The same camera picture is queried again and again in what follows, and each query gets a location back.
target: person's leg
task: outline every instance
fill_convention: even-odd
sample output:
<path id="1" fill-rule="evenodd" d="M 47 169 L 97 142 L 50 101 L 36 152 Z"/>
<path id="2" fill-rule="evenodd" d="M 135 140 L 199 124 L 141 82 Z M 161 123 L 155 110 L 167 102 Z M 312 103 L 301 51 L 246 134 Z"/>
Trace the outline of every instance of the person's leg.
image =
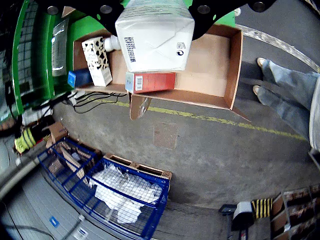
<path id="1" fill-rule="evenodd" d="M 274 109 L 298 134 L 309 140 L 309 110 L 290 104 L 262 86 L 258 88 L 257 97 L 263 105 Z"/>
<path id="2" fill-rule="evenodd" d="M 319 73 L 289 70 L 270 60 L 265 60 L 261 69 L 265 81 L 288 90 L 296 101 L 310 110 Z"/>

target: wooden pallet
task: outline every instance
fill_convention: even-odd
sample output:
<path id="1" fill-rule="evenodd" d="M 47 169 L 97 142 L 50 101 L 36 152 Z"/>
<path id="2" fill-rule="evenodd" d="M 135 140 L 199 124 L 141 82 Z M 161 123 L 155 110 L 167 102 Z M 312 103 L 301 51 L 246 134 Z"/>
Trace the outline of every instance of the wooden pallet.
<path id="1" fill-rule="evenodd" d="M 145 172 L 147 174 L 151 174 L 151 175 L 155 175 L 157 177 L 169 179 L 169 181 L 172 178 L 172 172 L 170 172 L 170 171 L 164 171 L 164 170 L 161 170 L 158 168 L 147 166 L 147 165 L 135 162 L 135 161 L 125 159 L 120 156 L 113 155 L 112 153 L 107 153 L 106 155 L 104 155 L 104 158 L 111 160 L 117 164 L 121 164 L 126 167 L 130 167 L 132 169 L 139 170 L 141 172 Z"/>

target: white bottle cap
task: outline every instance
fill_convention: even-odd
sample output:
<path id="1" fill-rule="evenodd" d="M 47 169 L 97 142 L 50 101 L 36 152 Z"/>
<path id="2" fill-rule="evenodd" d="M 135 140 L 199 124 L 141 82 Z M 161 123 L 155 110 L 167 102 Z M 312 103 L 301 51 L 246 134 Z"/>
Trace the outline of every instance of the white bottle cap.
<path id="1" fill-rule="evenodd" d="M 121 50 L 118 38 L 114 35 L 106 38 L 104 40 L 104 48 L 107 52 L 111 52 L 113 50 Z"/>

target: white box with black pattern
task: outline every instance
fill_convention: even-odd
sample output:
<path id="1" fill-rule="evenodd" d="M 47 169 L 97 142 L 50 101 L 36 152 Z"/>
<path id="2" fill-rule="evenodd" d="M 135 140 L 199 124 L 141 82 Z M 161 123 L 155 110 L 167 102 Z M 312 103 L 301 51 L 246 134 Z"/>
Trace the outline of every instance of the white box with black pattern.
<path id="1" fill-rule="evenodd" d="M 82 42 L 82 49 L 93 84 L 105 87 L 112 81 L 107 52 L 101 36 Z"/>

